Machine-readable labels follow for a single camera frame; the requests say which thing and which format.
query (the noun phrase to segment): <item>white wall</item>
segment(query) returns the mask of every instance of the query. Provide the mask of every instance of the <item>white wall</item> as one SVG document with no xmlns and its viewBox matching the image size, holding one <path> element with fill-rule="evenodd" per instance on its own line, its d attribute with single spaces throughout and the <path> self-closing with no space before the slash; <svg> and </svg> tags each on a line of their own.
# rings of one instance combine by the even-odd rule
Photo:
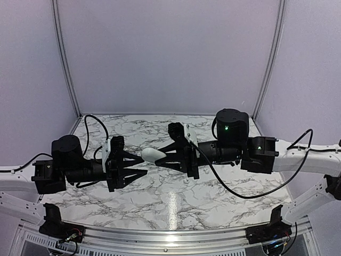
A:
<svg viewBox="0 0 341 256">
<path fill-rule="evenodd" d="M 313 128 L 314 144 L 341 139 L 340 13 L 340 1 L 288 1 L 282 41 L 256 122 L 264 135 L 294 141 Z M 290 191 L 296 197 L 320 178 L 299 174 Z M 340 255 L 340 211 L 341 202 L 334 202 L 309 216 L 321 255 Z"/>
<path fill-rule="evenodd" d="M 279 1 L 59 1 L 84 113 L 253 111 Z"/>
<path fill-rule="evenodd" d="M 0 1 L 0 166 L 20 165 L 76 120 L 61 68 L 50 1 Z M 33 200 L 35 196 L 27 195 Z M 19 219 L 0 215 L 0 254 Z"/>
</svg>

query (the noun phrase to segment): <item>metal frame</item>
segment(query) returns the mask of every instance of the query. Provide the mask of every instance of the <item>metal frame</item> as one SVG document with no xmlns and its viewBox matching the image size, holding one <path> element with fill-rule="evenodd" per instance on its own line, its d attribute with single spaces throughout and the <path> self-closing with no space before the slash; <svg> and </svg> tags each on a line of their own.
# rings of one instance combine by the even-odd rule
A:
<svg viewBox="0 0 341 256">
<path fill-rule="evenodd" d="M 270 56 L 267 62 L 264 78 L 262 81 L 262 86 L 259 91 L 255 109 L 252 115 L 252 118 L 255 122 L 259 116 L 259 112 L 261 111 L 261 108 L 262 108 L 262 105 L 266 96 L 266 92 L 269 87 L 273 66 L 275 63 L 275 59 L 277 56 L 277 52 L 278 52 L 278 48 L 279 48 L 279 44 L 281 40 L 285 10 L 286 10 L 286 0 L 280 0 L 279 5 L 278 5 L 277 21 L 276 21 L 276 27 L 275 27 L 275 33 L 273 36 L 272 46 L 270 50 Z"/>
<path fill-rule="evenodd" d="M 312 239 L 313 233 L 308 218 L 302 218 L 297 224 L 298 235 L 305 236 L 309 255 L 319 255 L 315 240 Z M 21 221 L 9 255 L 20 255 L 25 241 L 54 248 L 56 240 L 40 234 L 38 226 Z M 147 231 L 85 225 L 84 239 L 79 244 L 76 255 L 216 256 L 229 255 L 231 252 L 238 255 L 238 252 L 253 246 L 260 246 L 260 244 L 249 245 L 243 227 L 197 231 Z"/>
<path fill-rule="evenodd" d="M 61 28 L 61 22 L 60 22 L 60 15 L 59 15 L 59 7 L 58 7 L 58 1 L 57 0 L 51 0 L 52 5 L 52 13 L 53 13 L 53 21 L 54 21 L 54 29 L 56 33 L 57 38 L 57 44 L 58 44 L 58 50 L 59 55 L 61 59 L 61 64 L 65 76 L 65 81 L 67 84 L 68 92 L 70 95 L 70 100 L 72 107 L 74 109 L 74 112 L 79 119 L 82 114 L 80 113 L 79 104 L 76 97 L 76 92 L 74 88 L 74 84 L 72 82 L 71 72 L 68 65 L 68 60 L 66 56 L 64 41 L 63 41 L 63 35 L 62 35 L 62 28 Z"/>
</svg>

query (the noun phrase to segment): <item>gray marble vein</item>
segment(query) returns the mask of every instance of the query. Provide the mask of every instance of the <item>gray marble vein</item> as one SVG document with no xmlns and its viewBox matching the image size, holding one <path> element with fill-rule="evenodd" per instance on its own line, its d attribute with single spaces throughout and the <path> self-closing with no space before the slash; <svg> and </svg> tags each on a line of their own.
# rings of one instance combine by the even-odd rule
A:
<svg viewBox="0 0 341 256">
<path fill-rule="evenodd" d="M 190 124 L 197 131 L 198 140 L 213 140 L 211 116 L 98 116 L 107 126 L 110 136 L 123 135 L 125 149 L 140 154 L 146 147 L 160 148 L 172 142 L 167 133 L 171 122 Z M 99 123 L 88 118 L 90 145 L 85 157 L 92 158 L 94 150 L 105 140 Z M 86 145 L 84 122 L 75 135 L 82 148 Z M 259 132 L 250 119 L 249 136 Z M 282 178 L 254 174 L 229 165 L 215 166 L 225 183 L 243 195 L 257 195 L 277 187 Z M 186 174 L 142 163 L 136 168 L 148 174 L 124 189 L 110 193 L 106 182 L 76 189 L 68 185 L 67 191 L 45 195 L 42 202 L 59 206 L 63 220 L 88 225 L 144 229 L 144 230 L 201 230 L 245 226 L 269 221 L 271 209 L 289 202 L 286 188 L 252 200 L 237 198 L 227 192 L 208 167 L 200 167 L 199 180 Z"/>
</svg>

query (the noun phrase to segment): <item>marble surface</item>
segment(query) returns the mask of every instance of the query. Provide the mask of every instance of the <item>marble surface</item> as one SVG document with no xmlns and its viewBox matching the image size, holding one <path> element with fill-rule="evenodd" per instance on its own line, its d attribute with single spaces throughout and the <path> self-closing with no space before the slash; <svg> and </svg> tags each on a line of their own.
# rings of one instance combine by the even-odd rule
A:
<svg viewBox="0 0 341 256">
<path fill-rule="evenodd" d="M 160 148 L 172 142 L 167 133 L 171 122 L 190 124 L 198 141 L 213 140 L 211 116 L 98 116 L 107 126 L 109 134 L 125 137 L 125 150 L 140 154 L 146 147 Z M 90 148 L 93 151 L 104 141 L 105 133 L 92 118 L 88 118 Z M 82 121 L 75 135 L 82 148 L 86 145 L 86 130 Z M 250 119 L 249 136 L 259 132 Z M 200 179 L 149 163 L 136 168 L 148 174 L 124 189 L 110 193 L 106 182 L 76 189 L 68 185 L 67 191 L 45 195 L 42 202 L 56 204 L 65 221 L 88 225 L 144 229 L 144 230 L 202 230 L 236 227 L 270 220 L 271 209 L 289 202 L 286 188 L 258 199 L 244 200 L 226 191 L 208 167 L 200 167 Z M 280 174 L 254 174 L 238 166 L 215 166 L 220 177 L 234 191 L 243 195 L 266 192 L 283 183 Z"/>
</svg>

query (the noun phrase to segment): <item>metal corner post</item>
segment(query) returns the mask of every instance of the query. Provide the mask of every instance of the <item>metal corner post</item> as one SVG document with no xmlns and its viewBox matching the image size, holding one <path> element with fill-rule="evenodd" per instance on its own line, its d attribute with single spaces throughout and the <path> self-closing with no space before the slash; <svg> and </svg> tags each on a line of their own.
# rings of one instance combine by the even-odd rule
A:
<svg viewBox="0 0 341 256">
<path fill-rule="evenodd" d="M 69 68 L 68 60 L 67 60 L 67 56 L 66 56 L 66 51 L 65 51 L 65 46 L 64 46 L 63 36 L 62 36 L 62 28 L 61 28 L 61 22 L 60 22 L 58 1 L 57 0 L 51 0 L 51 4 L 52 4 L 54 29 L 55 29 L 55 33 L 56 33 L 57 45 L 58 45 L 58 50 L 59 50 L 59 55 L 60 55 L 60 59 L 61 59 L 61 64 L 62 64 L 64 76 L 65 76 L 65 81 L 66 81 L 67 88 L 69 91 L 72 107 L 73 107 L 74 112 L 77 116 L 77 119 L 80 119 L 82 117 L 82 114 L 81 114 L 80 109 L 79 109 L 79 105 L 78 105 L 78 101 L 77 101 L 77 97 L 76 97 L 76 92 L 75 92 L 74 84 L 72 82 L 70 68 Z"/>
<path fill-rule="evenodd" d="M 276 27 L 275 27 L 273 40 L 272 40 L 269 60 L 267 62 L 264 78 L 262 81 L 262 86 L 259 91 L 259 95 L 256 101 L 253 115 L 252 115 L 252 118 L 254 121 L 256 121 L 259 116 L 259 113 L 261 111 L 261 108 L 262 108 L 262 105 L 266 96 L 267 89 L 269 87 L 273 66 L 275 63 L 275 59 L 277 56 L 277 52 L 278 52 L 278 48 L 279 48 L 279 44 L 281 40 L 285 10 L 286 10 L 286 0 L 279 0 Z"/>
</svg>

